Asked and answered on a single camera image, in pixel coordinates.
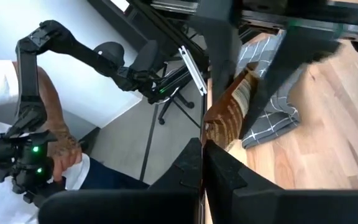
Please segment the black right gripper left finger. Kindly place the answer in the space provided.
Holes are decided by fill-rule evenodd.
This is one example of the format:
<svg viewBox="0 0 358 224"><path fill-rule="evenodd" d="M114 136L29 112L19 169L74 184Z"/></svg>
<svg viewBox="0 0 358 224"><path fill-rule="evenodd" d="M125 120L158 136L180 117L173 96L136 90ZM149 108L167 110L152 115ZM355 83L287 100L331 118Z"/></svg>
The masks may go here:
<svg viewBox="0 0 358 224"><path fill-rule="evenodd" d="M189 140L145 190L79 190L43 203L39 224L200 224L201 142Z"/></svg>

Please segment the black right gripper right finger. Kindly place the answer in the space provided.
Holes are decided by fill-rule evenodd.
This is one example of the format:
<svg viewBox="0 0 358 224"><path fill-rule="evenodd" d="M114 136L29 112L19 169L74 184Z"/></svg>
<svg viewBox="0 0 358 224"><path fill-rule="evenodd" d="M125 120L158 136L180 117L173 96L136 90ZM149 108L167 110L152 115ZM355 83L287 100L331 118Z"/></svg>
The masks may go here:
<svg viewBox="0 0 358 224"><path fill-rule="evenodd" d="M285 190L212 140L203 165L214 224L358 224L358 190Z"/></svg>

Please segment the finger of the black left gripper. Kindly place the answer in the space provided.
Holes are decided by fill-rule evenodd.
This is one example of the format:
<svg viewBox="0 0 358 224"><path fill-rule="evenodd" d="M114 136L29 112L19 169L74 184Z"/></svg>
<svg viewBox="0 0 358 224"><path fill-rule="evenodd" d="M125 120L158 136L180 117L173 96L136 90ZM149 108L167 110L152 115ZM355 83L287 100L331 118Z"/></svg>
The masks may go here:
<svg viewBox="0 0 358 224"><path fill-rule="evenodd" d="M211 66L212 99L217 101L232 83L241 47L236 24L226 13L197 13L191 22L207 46Z"/></svg>
<svg viewBox="0 0 358 224"><path fill-rule="evenodd" d="M250 101L239 137L251 129L272 95L302 65L319 62L340 48L334 33L326 30L291 26L282 37L276 54Z"/></svg>

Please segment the taco seasoning mix packet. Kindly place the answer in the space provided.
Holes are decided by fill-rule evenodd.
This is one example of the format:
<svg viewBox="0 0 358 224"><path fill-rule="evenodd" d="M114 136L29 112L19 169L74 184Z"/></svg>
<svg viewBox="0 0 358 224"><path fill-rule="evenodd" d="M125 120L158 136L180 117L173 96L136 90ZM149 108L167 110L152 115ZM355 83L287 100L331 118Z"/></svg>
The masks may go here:
<svg viewBox="0 0 358 224"><path fill-rule="evenodd" d="M255 73L257 62L251 62L234 79L220 98L206 112L201 143L212 140L225 149L241 137L241 128L247 116L259 79Z"/></svg>

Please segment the white metal strip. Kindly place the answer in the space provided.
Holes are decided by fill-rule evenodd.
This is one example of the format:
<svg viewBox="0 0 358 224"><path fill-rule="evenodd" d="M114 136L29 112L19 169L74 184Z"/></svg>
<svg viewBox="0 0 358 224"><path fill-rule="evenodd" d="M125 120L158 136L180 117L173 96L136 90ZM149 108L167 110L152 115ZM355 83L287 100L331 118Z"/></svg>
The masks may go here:
<svg viewBox="0 0 358 224"><path fill-rule="evenodd" d="M194 61L192 55L190 54L190 51L184 45L182 45L178 49L178 51L180 53L180 57L184 61L187 69L189 70L200 95L201 96L206 95L207 85L203 79L202 73L200 72L196 62Z"/></svg>

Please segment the grey checked cloth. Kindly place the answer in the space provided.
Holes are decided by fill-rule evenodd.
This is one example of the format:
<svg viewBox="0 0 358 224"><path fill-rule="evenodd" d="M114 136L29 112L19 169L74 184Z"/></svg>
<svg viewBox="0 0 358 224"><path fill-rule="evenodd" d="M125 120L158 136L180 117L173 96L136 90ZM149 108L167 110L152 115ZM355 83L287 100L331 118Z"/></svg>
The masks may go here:
<svg viewBox="0 0 358 224"><path fill-rule="evenodd" d="M282 35L278 34L254 43L243 44L238 56L236 74L240 74L248 63L257 62L255 73L258 78L264 77L281 41ZM274 140L300 124L298 110L290 103L289 94L304 72L303 68L299 68L273 94L252 129L242 138L244 148Z"/></svg>

